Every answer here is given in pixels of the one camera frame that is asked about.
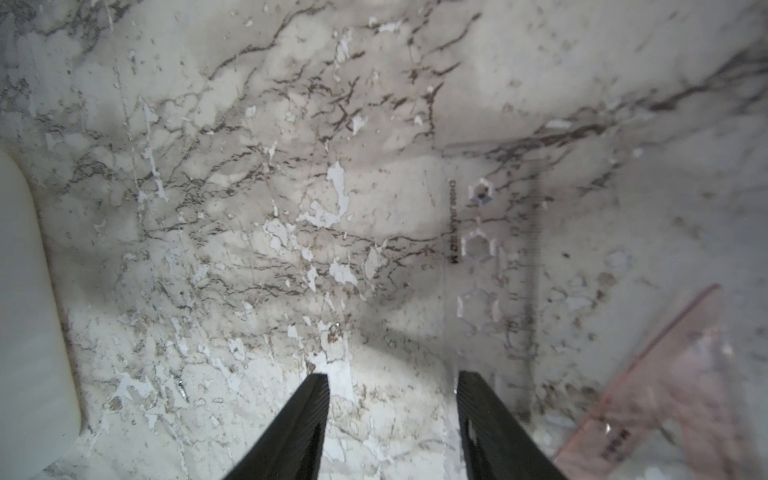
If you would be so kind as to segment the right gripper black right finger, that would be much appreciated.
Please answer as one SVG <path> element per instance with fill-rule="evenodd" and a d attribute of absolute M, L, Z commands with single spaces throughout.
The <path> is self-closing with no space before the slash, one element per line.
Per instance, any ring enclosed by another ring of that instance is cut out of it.
<path fill-rule="evenodd" d="M 459 433 L 469 480 L 565 480 L 477 372 L 461 370 Z"/>

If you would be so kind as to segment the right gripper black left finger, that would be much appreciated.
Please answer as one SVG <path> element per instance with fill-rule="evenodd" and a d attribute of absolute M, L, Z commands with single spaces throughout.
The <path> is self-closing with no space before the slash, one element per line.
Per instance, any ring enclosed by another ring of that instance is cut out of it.
<path fill-rule="evenodd" d="M 317 480 L 330 408 L 328 376 L 308 375 L 226 480 Z"/>

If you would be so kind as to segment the pink isosceles triangle ruler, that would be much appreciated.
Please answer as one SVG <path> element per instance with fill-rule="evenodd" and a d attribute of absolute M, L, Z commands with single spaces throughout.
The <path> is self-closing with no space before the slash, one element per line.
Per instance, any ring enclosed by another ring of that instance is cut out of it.
<path fill-rule="evenodd" d="M 608 478 L 668 419 L 697 478 L 762 478 L 723 304 L 708 286 L 613 379 L 554 455 L 568 478 Z"/>

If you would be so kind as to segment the white storage box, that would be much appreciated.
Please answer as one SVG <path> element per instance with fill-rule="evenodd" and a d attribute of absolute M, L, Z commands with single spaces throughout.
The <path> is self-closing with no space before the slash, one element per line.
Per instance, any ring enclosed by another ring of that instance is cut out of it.
<path fill-rule="evenodd" d="M 37 213 L 1 156 L 1 476 L 31 479 L 65 454 L 81 411 Z"/>

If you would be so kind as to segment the clear stencil ruler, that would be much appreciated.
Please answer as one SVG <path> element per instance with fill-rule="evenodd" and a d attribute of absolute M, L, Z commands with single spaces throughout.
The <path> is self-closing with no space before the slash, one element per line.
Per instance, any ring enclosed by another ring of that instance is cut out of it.
<path fill-rule="evenodd" d="M 479 373 L 522 421 L 533 396 L 542 147 L 517 141 L 445 151 L 446 357 L 454 373 Z"/>

